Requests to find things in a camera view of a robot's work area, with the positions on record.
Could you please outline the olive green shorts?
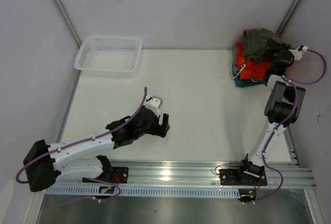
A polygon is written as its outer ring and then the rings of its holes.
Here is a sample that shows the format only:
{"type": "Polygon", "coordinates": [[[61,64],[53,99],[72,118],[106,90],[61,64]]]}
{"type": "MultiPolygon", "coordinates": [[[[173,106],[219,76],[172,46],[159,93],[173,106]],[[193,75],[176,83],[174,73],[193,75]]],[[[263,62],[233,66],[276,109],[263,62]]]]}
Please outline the olive green shorts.
{"type": "Polygon", "coordinates": [[[255,63],[262,63],[264,60],[267,42],[279,44],[281,47],[290,48],[290,45],[285,43],[274,32],[266,28],[253,28],[243,31],[243,35],[239,38],[242,45],[242,56],[246,61],[254,61],[255,63]]]}

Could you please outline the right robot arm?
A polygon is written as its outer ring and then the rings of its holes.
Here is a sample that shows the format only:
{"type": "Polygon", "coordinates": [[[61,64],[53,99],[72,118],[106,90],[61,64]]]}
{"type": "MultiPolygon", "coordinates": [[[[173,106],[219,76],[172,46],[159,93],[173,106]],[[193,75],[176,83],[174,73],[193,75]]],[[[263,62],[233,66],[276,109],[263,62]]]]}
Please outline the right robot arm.
{"type": "Polygon", "coordinates": [[[264,109],[266,123],[258,141],[236,171],[236,178],[242,185],[266,185],[267,158],[279,136],[298,119],[306,92],[286,78],[285,71],[307,51],[308,47],[303,45],[292,50],[288,44],[280,44],[272,39],[266,43],[270,68],[265,73],[264,81],[272,91],[264,109]]]}

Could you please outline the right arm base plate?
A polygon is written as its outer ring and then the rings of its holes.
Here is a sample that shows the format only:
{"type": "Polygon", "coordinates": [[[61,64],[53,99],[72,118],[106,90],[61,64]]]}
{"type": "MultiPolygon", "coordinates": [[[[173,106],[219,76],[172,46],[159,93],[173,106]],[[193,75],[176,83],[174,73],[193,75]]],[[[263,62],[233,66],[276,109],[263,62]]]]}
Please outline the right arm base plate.
{"type": "Polygon", "coordinates": [[[219,176],[223,186],[267,186],[265,172],[261,177],[255,177],[246,173],[239,174],[238,168],[215,167],[214,172],[219,176]]]}

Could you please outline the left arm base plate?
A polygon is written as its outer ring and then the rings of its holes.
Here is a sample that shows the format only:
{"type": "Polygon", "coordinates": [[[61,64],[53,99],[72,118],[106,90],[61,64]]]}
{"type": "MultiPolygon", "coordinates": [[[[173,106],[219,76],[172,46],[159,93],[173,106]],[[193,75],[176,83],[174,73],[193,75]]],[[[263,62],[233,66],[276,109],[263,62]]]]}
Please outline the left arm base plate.
{"type": "Polygon", "coordinates": [[[128,181],[129,168],[128,167],[114,167],[112,172],[104,172],[99,167],[87,167],[83,172],[82,182],[93,183],[94,181],[89,178],[113,183],[113,184],[126,184],[128,181]]]}

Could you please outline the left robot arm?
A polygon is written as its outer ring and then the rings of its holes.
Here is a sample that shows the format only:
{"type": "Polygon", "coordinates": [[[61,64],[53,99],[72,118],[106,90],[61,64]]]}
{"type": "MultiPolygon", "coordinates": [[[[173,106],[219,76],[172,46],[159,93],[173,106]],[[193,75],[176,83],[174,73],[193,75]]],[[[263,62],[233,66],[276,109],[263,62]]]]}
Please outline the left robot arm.
{"type": "Polygon", "coordinates": [[[36,141],[23,160],[32,192],[43,191],[58,181],[112,182],[113,167],[103,152],[131,145],[144,135],[165,138],[169,115],[157,116],[143,106],[135,116],[126,116],[82,140],[46,144],[36,141]]]}

